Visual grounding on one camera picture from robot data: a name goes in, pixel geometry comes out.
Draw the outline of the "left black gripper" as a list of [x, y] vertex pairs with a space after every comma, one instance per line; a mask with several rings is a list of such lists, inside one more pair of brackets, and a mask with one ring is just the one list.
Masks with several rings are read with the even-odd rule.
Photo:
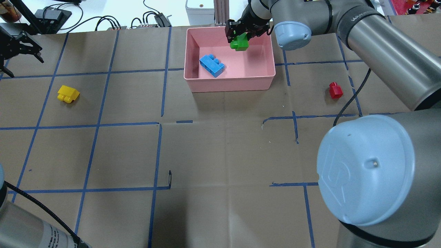
[[41, 57], [42, 47], [34, 41], [25, 31], [24, 26], [1, 26], [0, 27], [0, 71], [10, 78], [14, 74], [5, 66], [5, 60], [19, 54], [33, 55], [38, 61], [44, 63]]

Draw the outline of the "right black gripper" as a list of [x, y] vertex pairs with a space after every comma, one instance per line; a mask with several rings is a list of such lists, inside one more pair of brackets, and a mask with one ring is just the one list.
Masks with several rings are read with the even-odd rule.
[[228, 19], [225, 25], [225, 35], [227, 42], [231, 43], [234, 38], [247, 33], [247, 41], [252, 38], [260, 37], [261, 35], [271, 35], [273, 27], [270, 27], [271, 17], [263, 17], [262, 19], [255, 16], [250, 9], [246, 7], [242, 13], [242, 16], [237, 21]]

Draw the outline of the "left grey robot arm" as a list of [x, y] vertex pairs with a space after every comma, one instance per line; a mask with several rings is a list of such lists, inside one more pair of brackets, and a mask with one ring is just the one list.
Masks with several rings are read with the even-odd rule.
[[[11, 35], [1, 28], [1, 72], [14, 77], [14, 74], [4, 64], [19, 54], [30, 54], [43, 63], [42, 47], [34, 41], [26, 31]], [[36, 204], [54, 218], [64, 230], [60, 230], [43, 219], [13, 204], [7, 199], [8, 190], [23, 196]], [[4, 169], [1, 169], [1, 211], [0, 211], [0, 244], [2, 248], [88, 248], [72, 229], [57, 215], [28, 193], [20, 190], [4, 179]]]

